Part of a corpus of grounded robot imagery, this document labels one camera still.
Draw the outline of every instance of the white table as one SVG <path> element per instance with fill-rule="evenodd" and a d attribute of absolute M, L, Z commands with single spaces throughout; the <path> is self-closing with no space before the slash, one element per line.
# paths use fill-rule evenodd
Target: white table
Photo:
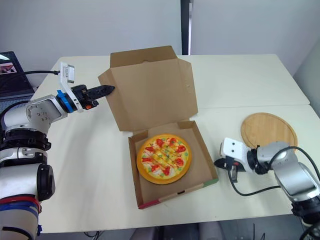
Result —
<path fill-rule="evenodd" d="M 60 60 L 75 65 L 76 84 L 86 84 L 91 88 L 99 84 L 96 76 L 108 68 L 108 59 L 98 56 L 63 57 Z M 88 66 L 92 65 L 95 68 L 90 71 Z M 194 75 L 196 89 L 201 91 L 198 82 L 202 80 L 196 77 L 199 73 Z M 56 76 L 48 76 L 34 98 L 55 94 L 54 91 L 59 89 L 57 82 Z M 287 88 L 296 93 L 300 91 L 295 90 L 295 85 Z M 211 157 L 216 159 L 224 137 L 241 140 L 240 126 L 246 116 L 256 112 L 275 114 L 293 127 L 299 146 L 320 166 L 320 153 L 317 151 L 320 120 L 306 105 L 308 101 L 303 105 L 305 97 L 302 93 L 297 98 L 300 103 L 294 105 L 288 101 L 286 106 L 199 107 L 199 113 L 191 119 L 197 121 Z M 237 99 L 231 100 L 230 104 L 237 103 Z M 128 150 L 128 137 L 132 133 L 119 132 L 106 99 L 100 99 L 99 103 L 89 111 L 69 114 L 67 118 L 53 123 L 49 130 L 52 148 L 47 152 L 48 163 L 54 170 L 56 192 L 42 203 L 39 224 L 44 233 L 150 227 L 291 212 L 290 202 L 281 189 L 251 197 L 239 196 L 222 169 L 217 170 L 219 182 L 214 185 L 139 210 Z M 308 160 L 300 154 L 299 160 L 311 168 Z M 238 181 L 237 187 L 243 192 L 276 184 L 271 172 L 262 176 L 239 173 Z"/>
<path fill-rule="evenodd" d="M 309 100 L 274 54 L 178 56 L 192 63 L 199 108 L 306 105 Z M 99 85 L 109 56 L 62 57 L 75 68 L 75 84 Z M 55 64 L 53 70 L 59 70 Z M 35 96 L 54 93 L 57 78 L 48 76 Z"/>

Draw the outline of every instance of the pizza box lid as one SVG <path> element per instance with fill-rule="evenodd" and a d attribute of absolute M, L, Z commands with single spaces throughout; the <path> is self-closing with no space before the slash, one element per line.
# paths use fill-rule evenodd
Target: pizza box lid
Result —
<path fill-rule="evenodd" d="M 115 86 L 106 99 L 120 131 L 147 130 L 198 112 L 191 63 L 171 46 L 111 53 L 110 68 L 98 79 Z"/>

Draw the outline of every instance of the pizza box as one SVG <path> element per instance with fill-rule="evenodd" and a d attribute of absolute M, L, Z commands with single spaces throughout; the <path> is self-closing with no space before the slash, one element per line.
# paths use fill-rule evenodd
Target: pizza box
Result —
<path fill-rule="evenodd" d="M 188 120 L 198 112 L 191 63 L 179 59 L 171 46 L 112 53 L 110 68 L 98 79 L 101 85 L 115 86 L 106 99 L 119 130 L 133 132 L 129 151 L 139 209 L 218 181 L 198 126 Z M 151 183 L 137 169 L 137 152 L 158 134 L 180 136 L 192 151 L 187 173 L 170 184 Z"/>

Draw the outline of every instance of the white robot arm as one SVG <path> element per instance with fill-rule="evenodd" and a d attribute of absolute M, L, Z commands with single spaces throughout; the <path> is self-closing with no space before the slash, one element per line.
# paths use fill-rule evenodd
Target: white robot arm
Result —
<path fill-rule="evenodd" d="M 51 126 L 68 114 L 98 105 L 96 99 L 110 94 L 114 86 L 70 88 L 74 67 L 61 63 L 62 90 L 6 109 L 1 114 L 0 143 L 0 239 L 34 240 L 38 229 L 40 202 L 55 192 L 53 169 L 47 164 L 51 148 L 47 134 Z"/>
<path fill-rule="evenodd" d="M 301 148 L 289 146 L 282 141 L 272 142 L 255 149 L 247 147 L 243 142 L 225 138 L 220 148 L 220 158 L 214 162 L 219 168 L 227 169 L 234 190 L 242 196 L 251 196 L 266 190 L 281 188 L 292 202 L 292 212 L 301 217 L 306 226 L 320 221 L 320 184 L 311 171 L 301 162 L 294 152 L 301 151 L 313 165 L 317 177 L 320 174 L 311 157 Z M 268 187 L 253 193 L 239 192 L 235 184 L 238 171 L 251 174 L 266 174 L 274 171 L 279 186 Z"/>

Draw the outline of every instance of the pizza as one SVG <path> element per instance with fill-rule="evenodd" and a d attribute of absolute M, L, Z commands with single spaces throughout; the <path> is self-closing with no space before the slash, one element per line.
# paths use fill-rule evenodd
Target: pizza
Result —
<path fill-rule="evenodd" d="M 160 134 L 145 141 L 137 155 L 136 165 L 148 181 L 169 184 L 187 172 L 191 159 L 191 149 L 185 140 L 173 134 Z"/>

